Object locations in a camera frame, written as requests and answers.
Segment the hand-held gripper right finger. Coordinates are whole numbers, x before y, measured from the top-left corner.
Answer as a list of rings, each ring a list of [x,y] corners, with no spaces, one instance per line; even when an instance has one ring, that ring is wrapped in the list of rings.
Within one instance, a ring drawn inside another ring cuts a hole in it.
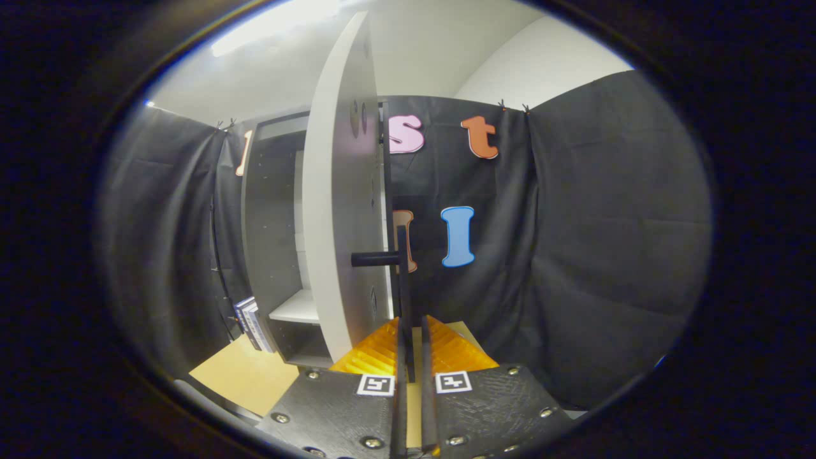
[[[533,457],[573,427],[528,368],[496,363],[431,316],[421,335],[423,457]]]

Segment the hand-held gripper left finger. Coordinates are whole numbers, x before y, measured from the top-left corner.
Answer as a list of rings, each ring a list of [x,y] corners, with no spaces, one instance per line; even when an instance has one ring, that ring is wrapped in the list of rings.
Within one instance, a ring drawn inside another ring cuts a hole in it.
[[[303,369],[258,428],[323,458],[405,458],[405,360],[394,317],[331,367]]]

